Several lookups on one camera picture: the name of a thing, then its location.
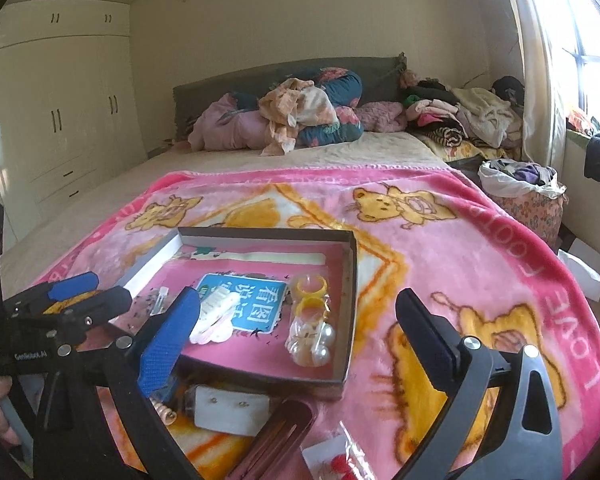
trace metal screw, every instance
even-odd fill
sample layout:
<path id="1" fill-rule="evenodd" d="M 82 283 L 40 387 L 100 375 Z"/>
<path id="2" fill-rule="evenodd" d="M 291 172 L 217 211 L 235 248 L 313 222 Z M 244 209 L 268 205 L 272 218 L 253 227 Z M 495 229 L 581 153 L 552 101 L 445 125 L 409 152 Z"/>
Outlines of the metal screw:
<path id="1" fill-rule="evenodd" d="M 528 355 L 529 357 L 531 357 L 532 359 L 535 359 L 536 357 L 538 357 L 540 355 L 540 351 L 538 350 L 538 348 L 536 348 L 533 345 L 526 345 L 525 346 L 525 354 Z"/>
<path id="2" fill-rule="evenodd" d="M 482 346 L 479 339 L 471 336 L 465 337 L 463 343 L 469 350 L 477 350 Z"/>
<path id="3" fill-rule="evenodd" d="M 67 357 L 71 353 L 71 345 L 64 344 L 58 347 L 58 355 L 60 357 Z"/>
<path id="4" fill-rule="evenodd" d="M 121 350 L 125 350 L 127 348 L 129 348 L 131 346 L 131 344 L 133 343 L 133 339 L 131 339 L 130 336 L 128 335 L 123 335 L 122 337 L 119 337 L 118 339 L 116 339 L 116 346 L 118 348 L 120 348 Z"/>

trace curtain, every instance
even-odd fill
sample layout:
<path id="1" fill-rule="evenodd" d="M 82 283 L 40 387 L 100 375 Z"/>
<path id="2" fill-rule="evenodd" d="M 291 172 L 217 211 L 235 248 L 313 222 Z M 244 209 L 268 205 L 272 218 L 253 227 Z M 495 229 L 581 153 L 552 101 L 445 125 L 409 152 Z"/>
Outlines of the curtain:
<path id="1" fill-rule="evenodd" d="M 562 50 L 554 50 L 550 34 L 543 26 L 542 2 L 511 0 L 511 5 L 516 15 L 525 75 L 523 158 L 551 166 L 559 174 L 564 160 L 566 117 L 555 59 Z"/>

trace white wardrobe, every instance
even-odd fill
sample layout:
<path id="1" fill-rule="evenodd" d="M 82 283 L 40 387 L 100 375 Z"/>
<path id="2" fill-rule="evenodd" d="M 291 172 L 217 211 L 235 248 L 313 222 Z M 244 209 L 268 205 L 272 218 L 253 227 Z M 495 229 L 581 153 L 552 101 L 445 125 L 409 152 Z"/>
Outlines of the white wardrobe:
<path id="1" fill-rule="evenodd" d="M 97 0 L 35 0 L 0 12 L 5 250 L 146 160 L 128 12 Z"/>

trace headboard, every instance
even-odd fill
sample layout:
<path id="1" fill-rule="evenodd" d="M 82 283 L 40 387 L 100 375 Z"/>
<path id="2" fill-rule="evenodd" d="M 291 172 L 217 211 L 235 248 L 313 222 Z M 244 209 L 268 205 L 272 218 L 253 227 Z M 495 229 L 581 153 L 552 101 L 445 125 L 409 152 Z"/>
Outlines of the headboard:
<path id="1" fill-rule="evenodd" d="M 326 57 L 289 61 L 257 66 L 237 72 L 221 74 L 195 83 L 176 86 L 173 100 L 176 103 L 176 140 L 186 138 L 187 119 L 198 117 L 214 101 L 231 91 L 264 96 L 275 82 L 304 68 L 337 66 L 353 70 L 362 78 L 360 104 L 374 101 L 398 101 L 398 73 L 406 60 L 398 57 Z"/>

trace floral laundry basket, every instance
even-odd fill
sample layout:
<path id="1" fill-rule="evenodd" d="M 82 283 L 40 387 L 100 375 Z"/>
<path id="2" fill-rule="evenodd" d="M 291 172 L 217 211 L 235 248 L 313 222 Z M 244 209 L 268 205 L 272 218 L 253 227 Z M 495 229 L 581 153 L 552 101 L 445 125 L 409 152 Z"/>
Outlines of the floral laundry basket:
<path id="1" fill-rule="evenodd" d="M 501 197 L 487 193 L 496 204 L 522 225 L 531 229 L 549 247 L 555 249 L 562 222 L 562 208 L 569 203 L 566 194 L 549 198 L 531 191 L 518 197 Z"/>
<path id="2" fill-rule="evenodd" d="M 517 164 L 509 159 L 500 161 Z M 562 222 L 562 209 L 569 203 L 565 194 L 566 187 L 558 182 L 556 171 L 548 168 L 553 175 L 551 182 L 545 186 L 535 186 L 492 168 L 492 162 L 495 161 L 484 162 L 478 170 L 484 192 L 504 211 L 555 249 Z"/>

